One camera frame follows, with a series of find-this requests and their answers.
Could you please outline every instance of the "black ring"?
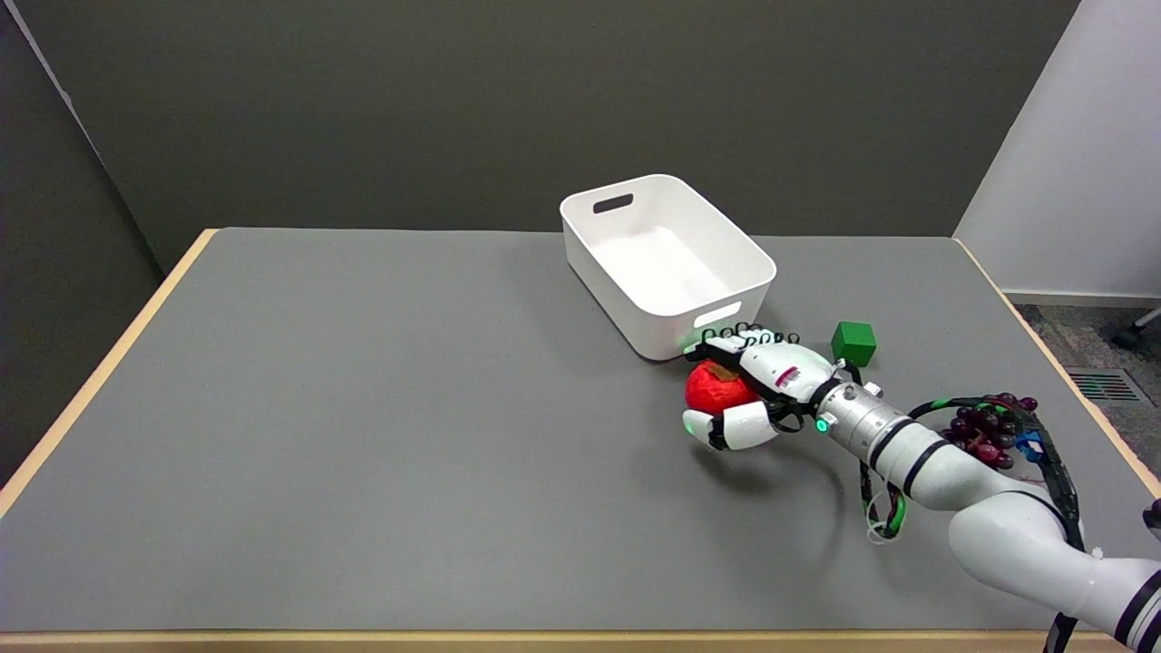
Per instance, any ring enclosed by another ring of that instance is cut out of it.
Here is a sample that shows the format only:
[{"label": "black ring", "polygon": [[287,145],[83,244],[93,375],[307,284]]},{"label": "black ring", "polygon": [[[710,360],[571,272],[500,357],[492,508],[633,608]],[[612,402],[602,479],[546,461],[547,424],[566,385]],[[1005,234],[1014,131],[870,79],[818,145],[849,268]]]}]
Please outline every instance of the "black ring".
[{"label": "black ring", "polygon": [[1149,580],[1145,581],[1133,598],[1125,607],[1125,611],[1120,613],[1120,619],[1117,620],[1117,629],[1112,632],[1112,638],[1122,644],[1122,646],[1128,646],[1128,634],[1133,630],[1133,624],[1137,623],[1137,617],[1141,616],[1141,610],[1148,605],[1149,600],[1153,595],[1161,589],[1161,572],[1156,572]]},{"label": "black ring", "polygon": [[920,454],[920,458],[911,464],[911,471],[908,472],[907,478],[903,479],[903,494],[906,494],[907,496],[911,496],[911,483],[915,482],[915,476],[920,475],[920,469],[922,469],[923,465],[926,464],[929,458],[931,458],[931,454],[933,454],[935,452],[939,451],[945,446],[951,446],[951,443],[940,438],[931,443],[931,446],[925,449],[923,453]]},{"label": "black ring", "polygon": [[1159,637],[1161,637],[1161,611],[1149,619],[1149,627],[1145,629],[1145,634],[1137,641],[1135,651],[1153,651]]},{"label": "black ring", "polygon": [[822,403],[822,400],[827,399],[827,394],[841,385],[843,385],[842,379],[831,378],[827,379],[822,382],[822,385],[815,388],[814,394],[810,395],[810,411],[814,412],[815,410],[819,410],[819,404]]},{"label": "black ring", "polygon": [[867,460],[867,464],[871,465],[872,469],[875,472],[879,471],[875,468],[875,462],[879,461],[879,457],[882,454],[884,450],[887,449],[887,445],[890,444],[890,439],[895,437],[895,433],[902,431],[903,426],[909,426],[911,424],[915,424],[915,419],[911,419],[910,417],[900,419],[899,422],[895,422],[895,425],[892,426],[889,431],[887,431],[886,436],[879,438],[879,444],[874,445],[874,451],[871,452],[871,458]]}]

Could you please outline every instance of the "wooden table edge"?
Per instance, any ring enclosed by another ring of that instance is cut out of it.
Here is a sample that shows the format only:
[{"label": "wooden table edge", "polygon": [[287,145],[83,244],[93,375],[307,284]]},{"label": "wooden table edge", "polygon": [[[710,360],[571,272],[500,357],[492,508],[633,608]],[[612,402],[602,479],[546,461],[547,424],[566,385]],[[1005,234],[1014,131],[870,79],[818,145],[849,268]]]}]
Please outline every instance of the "wooden table edge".
[{"label": "wooden table edge", "polygon": [[964,242],[960,241],[959,238],[952,238],[952,239],[959,243],[959,246],[962,247],[964,252],[967,253],[967,258],[972,259],[972,263],[975,264],[975,267],[980,270],[980,274],[983,274],[983,278],[988,280],[988,284],[991,284],[991,288],[996,290],[996,294],[1000,295],[1001,299],[1003,299],[1004,304],[1008,307],[1008,310],[1010,310],[1012,315],[1016,316],[1016,320],[1018,320],[1021,325],[1024,326],[1024,330],[1027,331],[1029,337],[1032,338],[1032,342],[1036,343],[1036,346],[1040,347],[1040,351],[1044,352],[1045,357],[1047,357],[1048,363],[1051,363],[1052,366],[1057,368],[1057,373],[1060,374],[1060,378],[1063,379],[1066,383],[1068,383],[1068,387],[1072,388],[1073,394],[1076,395],[1076,399],[1079,399],[1081,404],[1084,406],[1084,409],[1088,410],[1090,416],[1093,416],[1093,421],[1096,422],[1098,426],[1101,426],[1101,430],[1104,431],[1104,435],[1109,438],[1109,442],[1112,443],[1112,446],[1117,447],[1117,451],[1120,452],[1120,455],[1122,458],[1125,459],[1125,462],[1128,462],[1128,466],[1132,467],[1133,472],[1137,473],[1137,478],[1139,478],[1141,482],[1145,483],[1145,487],[1148,488],[1149,493],[1152,493],[1154,497],[1161,497],[1161,481],[1158,481],[1158,478],[1153,474],[1153,472],[1151,472],[1149,468],[1146,467],[1144,462],[1141,462],[1141,459],[1138,458],[1135,453],[1133,453],[1133,450],[1128,447],[1128,445],[1125,443],[1125,439],[1120,437],[1119,432],[1117,432],[1117,429],[1115,429],[1112,424],[1109,423],[1109,418],[1104,416],[1104,412],[1101,412],[1101,409],[1097,408],[1095,403],[1093,403],[1083,394],[1081,394],[1080,388],[1077,388],[1076,383],[1073,382],[1072,376],[1068,375],[1068,372],[1065,372],[1065,367],[1060,365],[1060,361],[1057,360],[1057,357],[1051,351],[1048,351],[1048,347],[1044,344],[1044,340],[1040,339],[1040,336],[1038,336],[1036,331],[1032,330],[1032,326],[1030,326],[1029,323],[1024,321],[1024,317],[1019,314],[1018,310],[1016,310],[1016,307],[1012,306],[1012,302],[1011,300],[1008,299],[1008,295],[1005,295],[1000,289],[1000,287],[996,286],[996,282],[991,280],[991,277],[988,274],[988,271],[983,270],[983,266],[980,265],[980,261],[975,258],[975,254],[972,253],[972,250],[967,249],[967,245],[964,244]]},{"label": "wooden table edge", "polygon": [[[121,335],[109,353],[52,423],[41,442],[33,449],[12,479],[0,488],[0,519],[28,487],[33,476],[60,444],[65,435],[84,412],[89,401],[113,374],[125,353],[140,336],[145,326],[168,299],[197,257],[202,253],[218,229],[205,229],[194,241],[178,265],[142,308],[137,317]],[[1036,331],[1024,321],[1008,296],[996,286],[967,245],[952,238],[975,264],[991,288],[1003,300],[1012,316],[1024,326],[1029,337],[1040,349],[1048,361],[1068,383],[1073,393],[1088,410],[1104,435],[1128,462],[1133,472],[1153,496],[1161,496],[1161,482],[1137,458],[1125,444],[1120,433],[1109,423],[1101,410],[1087,400],[1065,372],[1057,357],[1045,346]],[[346,653],[347,651],[390,651],[391,653],[466,652],[491,653],[492,651],[568,650],[586,653],[598,647],[600,651],[683,653],[714,651],[723,653],[779,652],[830,652],[844,645],[857,645],[868,653],[920,653],[936,647],[942,653],[957,651],[1032,651],[1044,641],[1041,631],[958,631],[958,630],[843,630],[843,631],[665,631],[665,632],[614,632],[614,631],[551,631],[551,632],[495,632],[495,631],[150,631],[150,632],[51,632],[51,633],[0,633],[0,647],[10,652],[72,651],[77,647],[107,648],[116,651],[167,653],[178,651],[201,651],[207,645],[238,651],[293,650],[319,653]],[[1120,651],[1119,644],[1103,633],[1077,632],[1073,637],[1070,651]]]},{"label": "wooden table edge", "polygon": [[120,338],[117,338],[113,349],[109,350],[109,353],[104,356],[101,363],[96,366],[96,369],[94,369],[85,381],[85,385],[81,386],[80,390],[78,390],[72,397],[68,406],[65,407],[52,425],[49,426],[49,430],[44,433],[44,437],[41,438],[41,442],[33,447],[33,452],[28,454],[24,462],[16,468],[16,473],[8,479],[8,482],[5,483],[2,488],[0,488],[0,519],[3,518],[3,516],[8,512],[8,509],[10,509],[16,502],[16,498],[20,497],[20,493],[24,491],[24,488],[28,487],[33,476],[35,476],[36,472],[41,469],[41,465],[44,465],[44,461],[49,459],[52,451],[57,449],[60,440],[63,440],[65,435],[68,433],[68,429],[71,429],[77,422],[80,414],[85,411],[88,402],[93,400],[96,393],[101,389],[101,386],[104,385],[104,381],[108,380],[110,374],[113,374],[113,371],[116,369],[121,359],[123,359],[125,353],[129,352],[129,347],[134,346],[134,343],[137,342],[137,337],[140,336],[142,331],[145,330],[145,326],[149,325],[150,320],[153,320],[153,316],[157,315],[161,304],[164,304],[165,300],[168,299],[170,293],[172,293],[178,286],[178,282],[181,281],[181,278],[189,270],[189,266],[197,260],[197,256],[202,253],[202,250],[205,249],[205,245],[209,244],[210,238],[212,238],[216,232],[217,229],[207,229],[197,236],[194,244],[189,246],[189,250],[187,250],[181,257],[181,260],[179,260],[178,265],[175,265],[173,271],[170,272],[170,275],[165,278],[165,281],[161,281],[161,286],[153,293],[153,296],[145,302],[145,307],[137,314],[137,317],[129,323],[129,328],[125,329],[125,332],[122,333]]}]

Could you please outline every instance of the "chair leg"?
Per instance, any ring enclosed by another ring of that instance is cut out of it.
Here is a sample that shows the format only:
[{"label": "chair leg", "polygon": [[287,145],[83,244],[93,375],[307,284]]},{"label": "chair leg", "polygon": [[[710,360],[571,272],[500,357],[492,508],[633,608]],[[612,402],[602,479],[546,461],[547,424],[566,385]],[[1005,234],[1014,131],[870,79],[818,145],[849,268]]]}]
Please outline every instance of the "chair leg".
[{"label": "chair leg", "polygon": [[1112,344],[1125,347],[1133,349],[1141,343],[1141,331],[1145,326],[1161,316],[1161,308],[1155,308],[1145,315],[1142,315],[1137,322],[1128,325],[1127,329],[1122,329],[1112,336]]}]

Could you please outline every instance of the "bunch of grapes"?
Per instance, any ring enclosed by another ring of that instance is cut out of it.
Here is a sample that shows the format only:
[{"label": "bunch of grapes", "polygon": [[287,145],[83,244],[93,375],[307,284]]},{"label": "bunch of grapes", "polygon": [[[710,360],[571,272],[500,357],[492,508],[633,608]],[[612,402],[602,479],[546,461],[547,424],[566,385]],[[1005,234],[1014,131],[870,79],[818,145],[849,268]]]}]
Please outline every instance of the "bunch of grapes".
[{"label": "bunch of grapes", "polygon": [[956,418],[939,435],[994,469],[1011,469],[1016,460],[1005,453],[1016,446],[1019,435],[1016,416],[1001,404],[1034,412],[1039,402],[1032,397],[1016,399],[1011,393],[987,395],[976,408],[960,408]]}]

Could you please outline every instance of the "bin handle hole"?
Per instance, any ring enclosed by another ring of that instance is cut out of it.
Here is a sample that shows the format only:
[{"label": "bin handle hole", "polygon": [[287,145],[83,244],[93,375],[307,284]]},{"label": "bin handle hole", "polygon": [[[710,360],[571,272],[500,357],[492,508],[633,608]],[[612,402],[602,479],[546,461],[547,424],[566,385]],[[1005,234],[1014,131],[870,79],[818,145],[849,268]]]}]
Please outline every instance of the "bin handle hole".
[{"label": "bin handle hole", "polygon": [[601,200],[592,206],[592,213],[605,213],[613,209],[619,209],[621,207],[627,207],[633,203],[633,193],[626,195],[618,195],[615,198],[610,198],[607,200]]},{"label": "bin handle hole", "polygon": [[742,302],[734,302],[731,304],[727,304],[727,306],[723,306],[721,308],[711,310],[709,313],[706,313],[706,314],[702,314],[702,315],[699,315],[698,317],[695,317],[693,320],[693,328],[694,329],[700,329],[700,328],[702,328],[706,324],[709,324],[712,322],[717,322],[719,320],[724,320],[724,318],[729,317],[730,315],[734,315],[735,313],[737,313],[741,309],[742,309]]}]

